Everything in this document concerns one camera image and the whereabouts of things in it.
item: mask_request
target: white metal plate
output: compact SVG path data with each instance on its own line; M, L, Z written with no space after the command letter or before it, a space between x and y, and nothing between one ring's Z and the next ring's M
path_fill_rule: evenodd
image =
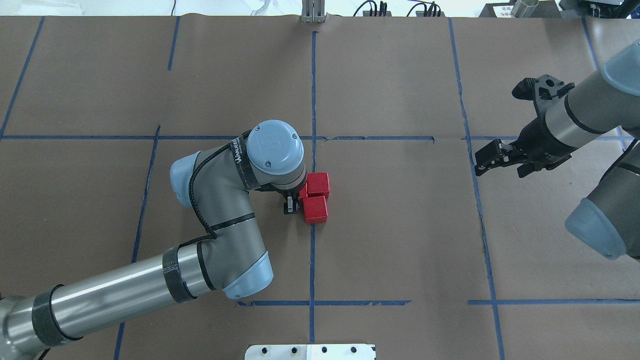
M253 345L244 360L375 360L376 346L369 344Z

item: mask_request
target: black cable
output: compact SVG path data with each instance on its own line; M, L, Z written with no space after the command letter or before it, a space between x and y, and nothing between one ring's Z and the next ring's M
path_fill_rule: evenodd
M609 175L609 172L611 172L611 170L613 170L614 167L618 166L618 164L622 161L622 159L624 159L625 156L627 156L631 152L631 150L634 148L634 146L636 146L637 143L638 143L638 139L634 139L634 141L631 142L629 147L627 147L627 150L625 150L622 153L622 155L620 155L620 157L616 159L616 161L614 161L613 164L611 164L611 166L607 169L607 171L604 172L604 175L600 178L600 181L602 181L605 177L607 177L607 175Z
M375 13L377 13L377 12L378 12L378 4L376 4L376 2L375 2L375 1L373 1L373 0L366 0L364 3L362 3L362 4L361 4L357 9L356 9L356 12L355 12L355 13L353 13L353 16L358 15L358 11L359 11L360 9L362 9L362 7L363 7L363 6L365 6L367 3L369 3L369 4L373 3L373 6L374 6L374 13L373 13L373 14L375 14Z
M180 247L189 246L189 245L191 245L193 243L197 243L198 241L202 241L202 240L215 240L215 238L213 237L213 235L200 236L200 237L197 237L195 239L191 239L191 240L187 241L186 243L181 243Z
M38 358L38 360L42 360L45 358L45 356L47 356L47 354L49 353L49 351L51 350L51 348L48 348L47 350L44 350L42 352L42 354L40 354L40 357Z
M251 133L252 130L247 130L242 134L243 138L246 138L247 136L249 136L249 133ZM196 179L196 176L198 175L198 173L202 170L202 168L211 160L213 160L213 158L215 158L216 156L222 154L223 152L225 152L226 150L228 150L230 148L230 143L227 143L226 145L224 145L223 147L221 147L220 149L218 149L216 152L214 152L213 154L209 155L206 159L204 159L194 170L193 170L193 174L191 175L191 178L189 179L189 201L191 202L191 207L193 208L193 211L196 213L196 216L198 217L198 220L200 221L200 223L202 224L202 226L204 226L205 230L211 234L211 236L213 236L213 238L217 238L216 233L211 230L211 226L209 226L209 224L207 223L207 221L204 219L204 217L202 216L202 214L200 213L200 209L198 209L198 204L196 204L196 199L195 196L193 195L193 182Z
M415 9L416 7L418 7L420 5L424 6L424 13L427 13L427 3L417 3L409 10L409 12L406 14L406 17L409 17L409 15L411 15L411 12L413 11L413 9Z

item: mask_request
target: end effector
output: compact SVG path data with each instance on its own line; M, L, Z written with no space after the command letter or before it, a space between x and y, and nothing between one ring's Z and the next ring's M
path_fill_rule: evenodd
M549 75L512 91L533 101L537 117L509 144L496 139L476 152L475 171L519 164L518 176L553 170L598 136L622 128L636 138L565 222L578 239L608 259L640 258L640 40L606 61L578 86Z
M640 40L605 62L578 86L549 75L525 78L511 92L532 101L537 117L509 144L496 139L476 152L476 175L519 164L518 176L553 170L571 153L622 126L640 136Z

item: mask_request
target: black velcro strap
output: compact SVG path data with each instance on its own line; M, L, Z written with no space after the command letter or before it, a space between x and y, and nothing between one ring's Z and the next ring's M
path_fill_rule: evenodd
M82 338L72 338L65 335L58 325L53 309L51 309L51 297L56 289L62 284L54 286L51 290L46 290L33 299L33 309L31 311L31 323L38 339L48 347L56 347L70 343Z
M569 95L564 97L564 110L566 111L566 114L569 115L569 118L573 121L573 123L576 124L582 130L585 130L588 133L592 133L596 135L602 135L606 133L606 131L598 131L598 130L591 129L587 125L583 124L580 120L578 120L577 117L575 117L575 114L573 114L573 111L569 107Z
M197 297L189 292L187 283L182 280L180 265L178 264L178 250L180 248L181 246L174 246L164 252L162 255L162 273L166 287L169 289L169 294L177 303L182 304L191 301L191 299L197 299Z
M216 224L216 225L210 226L209 230L210 230L210 232L211 231L220 230L220 229L223 229L225 227L228 227L228 226L231 226L231 225L236 225L236 224L238 224L240 222L247 221L247 220L253 219L253 218L255 218L255 213L249 213L247 215L243 215L241 217L233 218L231 220L227 220L225 222L221 222L220 224Z
M258 179L255 178L253 168L251 167L251 160L249 160L249 155L247 155L246 152L244 137L239 136L231 140L230 144L231 154L233 155L234 163L236 163L238 175L240 175L244 184L244 189L250 192L251 190L259 188L260 184L258 183Z
M200 264L200 271L202 272L204 282L207 284L209 290L213 291L216 287L213 286L213 282L211 282L211 278L207 272L207 265L204 263L204 256L202 255L202 241L199 241L196 245L196 251L198 252L198 263Z
M618 164L619 168L623 168L625 170L629 170L632 173L634 173L635 175L640 175L640 168L637 166L633 166L630 163L619 163Z

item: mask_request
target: metal bracket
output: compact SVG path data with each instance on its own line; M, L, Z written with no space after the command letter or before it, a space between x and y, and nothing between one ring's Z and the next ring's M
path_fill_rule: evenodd
M369 344L253 345L244 360L375 360L376 346Z
M324 0L302 0L302 22L324 22Z

